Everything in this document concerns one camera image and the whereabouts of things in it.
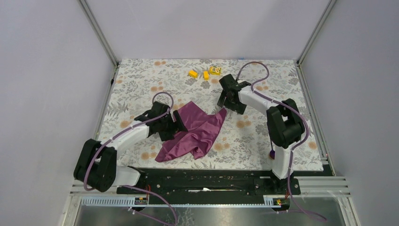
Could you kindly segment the purple cloth napkin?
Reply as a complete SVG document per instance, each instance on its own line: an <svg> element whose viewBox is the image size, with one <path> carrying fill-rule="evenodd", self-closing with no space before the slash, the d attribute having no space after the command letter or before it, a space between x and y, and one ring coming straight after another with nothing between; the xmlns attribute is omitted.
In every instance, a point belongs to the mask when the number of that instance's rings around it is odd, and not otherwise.
<svg viewBox="0 0 399 226"><path fill-rule="evenodd" d="M192 101L178 112L188 131L178 132L175 139L165 141L155 158L157 162L174 160L188 153L195 160L205 156L216 141L227 115L225 108L215 114L207 114Z"/></svg>

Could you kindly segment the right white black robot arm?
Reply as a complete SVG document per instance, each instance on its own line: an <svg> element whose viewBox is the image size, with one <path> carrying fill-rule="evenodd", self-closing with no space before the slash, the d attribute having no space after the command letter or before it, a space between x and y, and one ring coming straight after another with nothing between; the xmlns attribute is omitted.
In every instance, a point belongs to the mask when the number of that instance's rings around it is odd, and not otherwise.
<svg viewBox="0 0 399 226"><path fill-rule="evenodd" d="M292 99L279 102L253 91L247 82L239 82L231 74L219 81L222 92L218 106L243 114L250 106L266 116L272 149L269 156L274 160L270 188L276 194L288 189L292 170L292 149L299 145L303 133L308 134L306 120L300 115Z"/></svg>

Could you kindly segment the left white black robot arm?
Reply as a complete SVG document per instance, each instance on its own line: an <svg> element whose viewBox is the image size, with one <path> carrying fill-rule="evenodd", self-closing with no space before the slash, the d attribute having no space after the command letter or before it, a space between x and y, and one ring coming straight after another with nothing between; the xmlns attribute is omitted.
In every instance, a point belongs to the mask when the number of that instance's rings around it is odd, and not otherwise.
<svg viewBox="0 0 399 226"><path fill-rule="evenodd" d="M139 194L146 181L134 167L117 166L117 159L134 144L158 134L161 141L173 140L175 134L186 131L178 111L167 104L153 102L150 110L134 118L123 131L105 142L88 139L81 150L73 176L86 185L86 190L108 191L112 186L128 186Z"/></svg>

